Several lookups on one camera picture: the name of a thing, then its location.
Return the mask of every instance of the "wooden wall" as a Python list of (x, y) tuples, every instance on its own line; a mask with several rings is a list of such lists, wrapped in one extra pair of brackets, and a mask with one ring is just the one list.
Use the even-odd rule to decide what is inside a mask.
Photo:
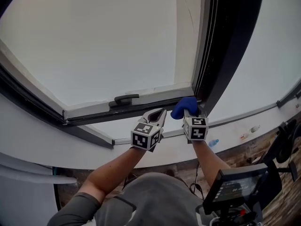
[[(296, 116), (298, 121), (301, 121), (301, 114)], [(276, 136), (277, 129), (268, 132), (252, 141), (245, 144), (236, 146), (229, 150), (218, 153), (217, 155), (227, 162), (231, 167), (242, 167), (247, 166), (248, 158), (255, 159), (260, 157), (264, 151), (271, 145)], [(296, 140), (294, 148), (301, 147), (301, 137)], [(293, 225), (293, 221), (297, 218), (300, 219), (301, 214), (301, 150), (298, 150), (291, 156), (291, 160), (295, 162), (298, 170), (298, 180), (294, 183), (292, 177), (288, 173), (282, 173), (282, 184), (283, 189), (279, 195), (263, 210), (264, 224), (265, 225)], [(194, 182), (196, 176), (196, 166), (198, 161), (190, 160), (165, 166), (157, 166), (150, 168), (134, 169), (133, 173), (140, 176), (147, 172), (162, 172), (165, 173), (167, 169), (172, 169), (175, 175), (181, 177), (187, 185)], [(277, 167), (287, 167), (288, 161), (282, 164), (276, 162)], [(58, 174), (73, 176), (78, 179), (78, 183), (73, 185), (58, 185), (58, 194), (61, 206), (64, 206), (78, 191), (82, 183), (85, 181), (87, 176), (92, 170), (79, 170), (79, 169), (58, 169)], [(203, 189), (204, 196), (209, 191), (209, 185), (204, 179), (201, 168), (198, 170), (199, 183)], [(121, 192), (123, 182), (113, 190), (106, 199), (114, 197)], [(196, 194), (201, 197), (201, 194), (196, 190)]]

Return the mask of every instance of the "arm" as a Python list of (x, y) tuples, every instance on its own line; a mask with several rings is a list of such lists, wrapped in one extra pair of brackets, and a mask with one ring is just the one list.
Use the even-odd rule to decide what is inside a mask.
[(79, 192), (50, 219), (48, 226), (81, 226), (91, 220), (105, 196), (126, 178), (145, 152), (130, 148), (121, 156), (94, 170)]
[(230, 166), (215, 155), (205, 141), (192, 141), (192, 144), (205, 179), (212, 186), (219, 169), (229, 169)]
[(80, 188), (79, 193), (87, 193), (100, 203), (132, 171), (145, 154), (145, 150), (130, 148), (121, 156), (94, 170)]

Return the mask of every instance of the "person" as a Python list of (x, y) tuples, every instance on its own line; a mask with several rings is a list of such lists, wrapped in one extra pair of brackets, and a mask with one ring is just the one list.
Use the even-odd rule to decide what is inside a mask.
[[(184, 98), (173, 110), (172, 117), (180, 119), (184, 109), (195, 113), (196, 104), (195, 98)], [(211, 186), (218, 170), (230, 167), (205, 141), (193, 141), (192, 146)], [(105, 196), (127, 177), (145, 153), (133, 147), (94, 170), (78, 193), (50, 219), (48, 226), (81, 226), (93, 218), (97, 226), (209, 226), (217, 214), (205, 215), (203, 200), (191, 193), (183, 181), (163, 173), (143, 174), (102, 205)]]

